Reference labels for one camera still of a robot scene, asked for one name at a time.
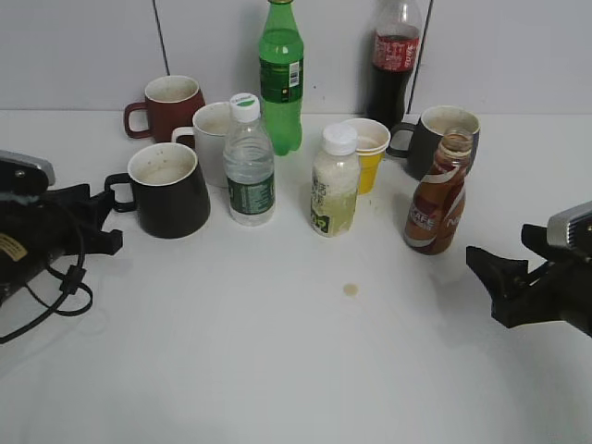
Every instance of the brown bottle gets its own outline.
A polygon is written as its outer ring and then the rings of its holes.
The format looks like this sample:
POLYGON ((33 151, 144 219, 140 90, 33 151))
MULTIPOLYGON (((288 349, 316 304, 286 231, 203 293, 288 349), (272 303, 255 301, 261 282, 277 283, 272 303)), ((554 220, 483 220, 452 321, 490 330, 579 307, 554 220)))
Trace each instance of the brown bottle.
POLYGON ((464 177, 473 135, 449 129, 434 155, 434 165, 415 190, 405 227, 405 242, 423 254, 438 254, 452 243, 464 209, 464 177))

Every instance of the black mug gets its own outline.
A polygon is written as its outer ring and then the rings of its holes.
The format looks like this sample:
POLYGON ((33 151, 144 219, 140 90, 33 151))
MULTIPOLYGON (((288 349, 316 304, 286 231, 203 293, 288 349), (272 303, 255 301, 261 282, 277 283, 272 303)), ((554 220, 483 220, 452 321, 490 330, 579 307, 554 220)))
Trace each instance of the black mug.
POLYGON ((476 115, 458 106, 440 105, 428 108, 419 117, 417 125, 413 123, 399 123, 390 131, 391 146, 387 148, 387 155, 407 159, 407 172, 417 180, 421 180, 434 163, 434 154, 444 133, 451 128, 463 128, 473 134, 473 151, 467 172, 471 170, 475 160, 481 124, 476 115), (407 150, 397 150, 392 147, 394 136, 398 131, 411 131, 413 136, 407 150))
POLYGON ((157 238, 182 238, 210 216, 210 198, 197 154, 180 143, 157 143, 136 153, 128 172, 105 180, 105 189, 129 183, 133 200, 116 202, 115 211, 138 211, 140 226, 157 238))

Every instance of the white wall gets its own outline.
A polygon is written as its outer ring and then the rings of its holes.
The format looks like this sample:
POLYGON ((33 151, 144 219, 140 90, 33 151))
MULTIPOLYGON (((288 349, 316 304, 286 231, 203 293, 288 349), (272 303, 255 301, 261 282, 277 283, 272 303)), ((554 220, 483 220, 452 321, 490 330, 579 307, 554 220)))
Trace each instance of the white wall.
MULTIPOLYGON (((295 0, 304 40, 304 112, 350 113, 364 108, 374 15, 382 0, 295 0)), ((418 0, 424 17, 429 0, 418 0)), ((159 0, 171 73, 194 76, 206 101, 259 92, 257 44, 266 0, 159 0)))
POLYGON ((413 111, 592 113, 592 2, 435 0, 413 111))
POLYGON ((0 108, 122 109, 165 73, 150 0, 0 0, 0 108))
MULTIPOLYGON (((195 77, 210 102, 259 90, 266 0, 156 1, 172 73, 195 77)), ((305 112, 364 109, 384 1, 294 1, 305 112)), ((591 1, 434 3, 413 112, 592 113, 591 1)), ((0 0, 0 109, 122 109, 164 74, 151 0, 0 0)))

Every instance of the cup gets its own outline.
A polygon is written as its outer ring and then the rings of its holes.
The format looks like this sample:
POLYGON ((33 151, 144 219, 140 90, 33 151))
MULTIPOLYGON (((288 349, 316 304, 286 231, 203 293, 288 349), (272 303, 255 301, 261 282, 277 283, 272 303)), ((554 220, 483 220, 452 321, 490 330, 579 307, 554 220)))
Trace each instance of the cup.
POLYGON ((210 185, 227 188, 224 171, 224 143, 230 126, 230 104, 217 102, 198 109, 193 115, 193 127, 173 131, 172 142, 182 136, 195 137, 195 151, 200 158, 203 176, 210 185))
POLYGON ((185 76, 165 76, 152 80, 144 90, 144 101, 126 106, 123 126, 132 139, 153 137, 156 142, 169 142, 177 127, 191 124, 191 117, 205 105, 199 83, 185 76), (135 131, 130 127, 130 115, 145 110, 148 129, 135 131))
POLYGON ((473 134, 473 151, 471 162, 467 168, 470 171, 475 160, 481 124, 479 118, 458 106, 439 105, 428 108, 419 117, 417 125, 413 123, 399 123, 391 130, 393 141, 398 131, 411 131, 413 136, 407 150, 394 149, 391 146, 387 154, 393 157, 407 159, 407 171, 417 180, 421 180, 432 167, 434 153, 436 152, 442 136, 446 130, 460 127, 473 134))
POLYGON ((390 132, 382 123, 370 118, 351 118, 343 123, 354 127, 358 132, 356 152, 360 156, 362 167, 358 194, 367 194, 374 188, 378 166, 389 146, 390 132))
POLYGON ((105 180, 105 190, 129 183, 133 200, 116 201, 115 211, 138 211, 140 226, 157 238, 182 238, 210 216, 210 199, 197 154, 180 143, 143 148, 128 162, 128 172, 105 180))

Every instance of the clear plastic bottle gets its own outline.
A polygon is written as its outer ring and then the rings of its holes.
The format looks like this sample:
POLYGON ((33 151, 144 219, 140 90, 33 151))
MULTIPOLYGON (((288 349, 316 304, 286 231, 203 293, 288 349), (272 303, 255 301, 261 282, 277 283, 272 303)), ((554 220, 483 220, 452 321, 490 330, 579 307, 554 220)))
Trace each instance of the clear plastic bottle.
POLYGON ((387 0, 376 21, 366 114, 387 128, 405 114, 405 92, 419 52, 423 21, 415 0, 387 0))
POLYGON ((473 134, 448 129, 434 165, 420 182, 409 209, 404 239, 419 253, 439 254, 452 243, 464 210, 464 177, 471 162, 473 134))
POLYGON ((224 147, 230 213, 240 224, 255 227, 267 222, 276 206, 274 151, 255 95, 234 95, 230 108, 233 123, 224 147))
POLYGON ((360 183, 358 134, 344 123, 323 131, 323 149, 313 163, 311 217, 321 236, 332 238, 350 229, 360 183))

